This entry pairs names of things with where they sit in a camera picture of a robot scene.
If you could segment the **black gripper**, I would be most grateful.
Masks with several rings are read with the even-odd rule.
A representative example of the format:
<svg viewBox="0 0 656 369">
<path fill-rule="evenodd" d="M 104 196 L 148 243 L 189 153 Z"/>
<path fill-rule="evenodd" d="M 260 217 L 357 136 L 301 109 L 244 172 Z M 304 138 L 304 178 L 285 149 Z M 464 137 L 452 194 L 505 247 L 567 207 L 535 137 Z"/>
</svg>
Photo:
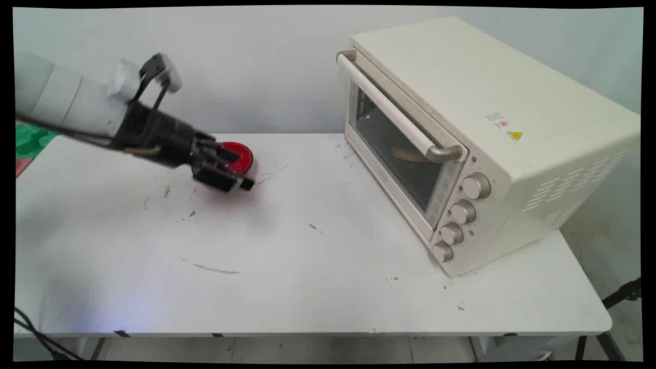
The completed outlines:
<svg viewBox="0 0 656 369">
<path fill-rule="evenodd" d="M 223 192 L 250 191 L 255 180 L 254 161 L 231 163 L 239 155 L 214 137 L 184 121 L 140 102 L 128 105 L 122 124 L 110 141 L 110 148 L 131 153 L 169 168 L 193 166 L 193 178 Z"/>
</svg>

